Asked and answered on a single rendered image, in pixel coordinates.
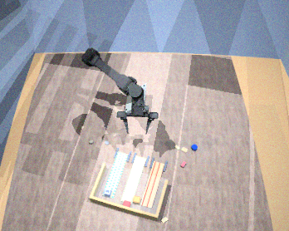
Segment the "white flat strip with orange stripes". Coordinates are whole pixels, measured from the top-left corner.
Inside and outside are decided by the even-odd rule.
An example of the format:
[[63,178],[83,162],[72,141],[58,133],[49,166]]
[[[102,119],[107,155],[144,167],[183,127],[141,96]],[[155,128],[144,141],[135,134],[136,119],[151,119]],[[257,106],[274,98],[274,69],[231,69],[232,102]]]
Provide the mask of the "white flat strip with orange stripes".
[[150,174],[161,178],[164,164],[154,161]]

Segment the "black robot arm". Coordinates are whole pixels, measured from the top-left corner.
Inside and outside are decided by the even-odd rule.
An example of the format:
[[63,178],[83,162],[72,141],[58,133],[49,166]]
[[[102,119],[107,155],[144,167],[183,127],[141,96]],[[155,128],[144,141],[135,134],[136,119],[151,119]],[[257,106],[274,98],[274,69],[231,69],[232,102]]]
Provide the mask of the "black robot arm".
[[[127,76],[125,74],[119,74],[112,67],[102,61],[100,58],[100,53],[97,52],[93,47],[87,49],[81,56],[81,61],[83,61],[88,66],[95,66],[102,70],[107,76],[115,81],[115,84],[119,87],[127,96],[130,95],[133,99],[145,99],[145,90],[143,87],[137,85],[137,80],[132,76]],[[149,106],[142,104],[142,106],[133,107],[133,115],[143,116],[149,113]]]

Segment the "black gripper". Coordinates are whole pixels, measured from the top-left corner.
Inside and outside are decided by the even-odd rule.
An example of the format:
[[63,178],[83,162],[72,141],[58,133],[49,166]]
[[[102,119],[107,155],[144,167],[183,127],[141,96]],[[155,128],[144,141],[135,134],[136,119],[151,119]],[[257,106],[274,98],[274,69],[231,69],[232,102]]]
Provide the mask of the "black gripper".
[[150,112],[148,114],[145,113],[145,115],[133,115],[133,107],[134,106],[142,106],[142,104],[145,103],[145,100],[141,100],[141,99],[133,99],[131,102],[131,113],[126,113],[125,111],[117,111],[116,113],[116,117],[120,118],[121,120],[124,121],[125,123],[125,128],[127,131],[127,134],[129,133],[128,130],[128,121],[127,121],[127,116],[130,117],[148,117],[149,119],[147,120],[147,126],[146,126],[146,135],[149,129],[149,125],[151,123],[152,120],[154,119],[158,119],[159,118],[159,113],[158,112]]

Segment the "cream strip with blue polka dots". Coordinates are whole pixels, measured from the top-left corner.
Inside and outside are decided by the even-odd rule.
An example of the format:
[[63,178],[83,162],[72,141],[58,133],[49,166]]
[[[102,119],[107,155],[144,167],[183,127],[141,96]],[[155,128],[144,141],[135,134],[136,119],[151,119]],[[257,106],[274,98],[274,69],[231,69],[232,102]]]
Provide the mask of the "cream strip with blue polka dots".
[[127,160],[128,155],[122,154],[122,153],[117,153],[117,156],[115,157],[114,165],[118,165],[120,167],[125,166],[125,162]]

